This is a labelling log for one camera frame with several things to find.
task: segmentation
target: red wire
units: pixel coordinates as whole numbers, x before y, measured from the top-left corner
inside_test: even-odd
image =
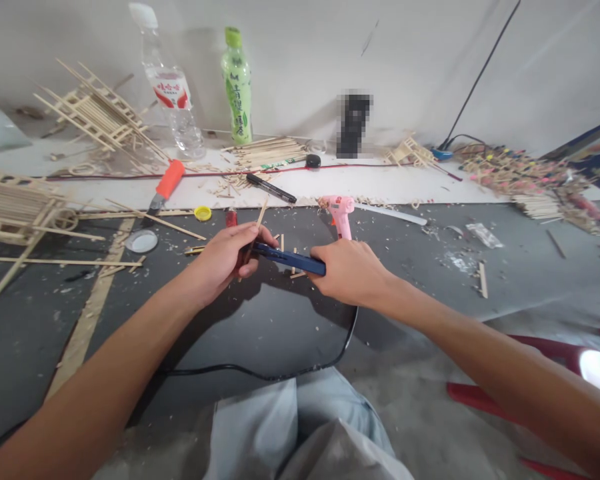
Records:
[[[318,170],[340,168],[340,167],[397,167],[397,165],[367,165],[365,163],[346,163],[343,165],[324,165]],[[298,170],[312,170],[308,167],[294,167],[290,169],[268,169],[268,170],[252,170],[252,171],[241,171],[241,172],[202,172],[202,173],[185,173],[184,177],[230,177],[232,175],[246,175],[248,173],[284,173],[288,171]],[[115,177],[113,175],[85,175],[84,177],[63,177],[61,175],[57,177],[46,177],[47,181],[61,181],[61,180],[135,180],[135,179],[157,179],[162,178],[163,174],[158,173],[156,175],[134,175],[132,177]]]

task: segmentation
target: bottle label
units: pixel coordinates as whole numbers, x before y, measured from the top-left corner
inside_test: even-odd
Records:
[[[244,81],[240,83],[239,76],[230,73],[226,78],[225,88],[231,106],[231,138],[238,145],[251,143],[251,86]]]
[[[191,94],[184,77],[176,79],[155,78],[151,81],[155,96],[162,106],[174,109],[190,109]]]

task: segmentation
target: pink hot glue gun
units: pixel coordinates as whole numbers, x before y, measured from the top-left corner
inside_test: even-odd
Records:
[[[351,228],[349,226],[349,214],[354,209],[355,201],[351,197],[340,195],[328,195],[321,197],[318,204],[322,208],[329,209],[333,216],[332,225],[338,230],[338,238],[351,240]]]

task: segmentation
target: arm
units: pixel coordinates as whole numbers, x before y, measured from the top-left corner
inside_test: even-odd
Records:
[[[311,250],[322,293],[424,333],[506,412],[600,478],[600,390],[526,345],[468,318],[388,272],[366,243]]]
[[[277,247],[255,223],[222,230],[180,275],[152,296],[0,448],[0,479],[89,479],[114,452],[156,368],[191,319],[235,277],[248,277],[240,248],[256,238]]]

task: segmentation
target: orange utility knife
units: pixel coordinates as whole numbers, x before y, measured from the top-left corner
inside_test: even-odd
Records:
[[[180,182],[182,175],[185,172],[185,166],[182,164],[180,160],[170,160],[169,168],[162,176],[162,180],[158,183],[158,186],[155,188],[155,195],[153,196],[153,200],[151,200],[151,204],[149,205],[148,214],[155,216],[162,206],[165,204],[166,200],[169,199],[176,186]],[[148,217],[144,217],[140,226],[142,228],[148,228],[153,225],[153,220]]]

